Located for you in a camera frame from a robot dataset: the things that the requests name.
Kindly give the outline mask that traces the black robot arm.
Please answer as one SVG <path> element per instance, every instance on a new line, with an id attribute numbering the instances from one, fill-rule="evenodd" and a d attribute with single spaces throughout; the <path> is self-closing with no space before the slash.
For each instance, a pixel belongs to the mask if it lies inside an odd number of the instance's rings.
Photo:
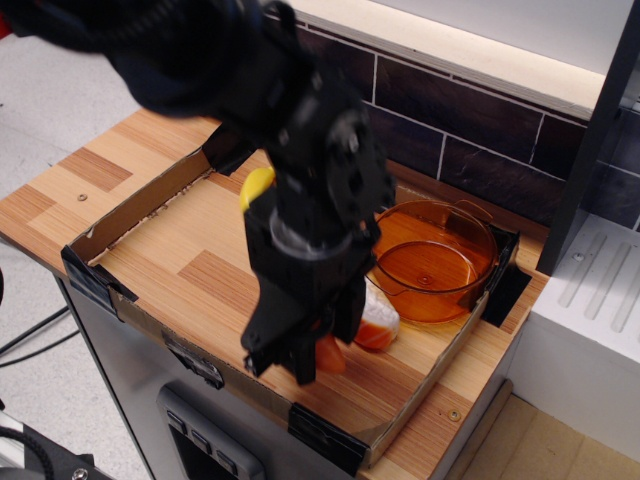
<path id="1" fill-rule="evenodd" d="M 220 122 L 208 146 L 230 174 L 263 150 L 274 178 L 244 222 L 260 296 L 241 338 L 254 375 L 314 381 L 316 345 L 354 340 L 395 185 L 357 90 L 297 38 L 281 1 L 5 1 L 27 34 L 104 55 L 144 108 Z"/>

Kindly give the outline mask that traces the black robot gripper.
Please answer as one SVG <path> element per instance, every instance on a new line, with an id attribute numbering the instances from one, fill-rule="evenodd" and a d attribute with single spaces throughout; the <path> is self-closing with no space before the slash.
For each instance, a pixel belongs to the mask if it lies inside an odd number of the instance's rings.
<path id="1" fill-rule="evenodd" d="M 308 385 L 316 380 L 317 340 L 332 334 L 350 344 L 358 333 L 378 226 L 368 218 L 336 254 L 307 260 L 278 248 L 275 220 L 271 187 L 244 213 L 250 265 L 259 282 L 258 303 L 241 336 L 244 364 L 256 377 L 280 365 L 299 385 Z"/>

